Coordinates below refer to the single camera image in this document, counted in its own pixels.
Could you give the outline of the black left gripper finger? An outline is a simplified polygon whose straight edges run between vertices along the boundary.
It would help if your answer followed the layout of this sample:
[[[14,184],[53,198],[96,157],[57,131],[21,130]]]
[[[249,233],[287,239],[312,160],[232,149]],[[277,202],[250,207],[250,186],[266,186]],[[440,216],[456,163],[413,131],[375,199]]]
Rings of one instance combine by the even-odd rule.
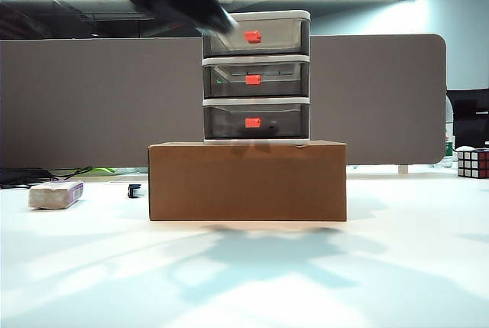
[[[219,3],[199,5],[193,21],[204,34],[230,34],[238,27],[238,22]]]

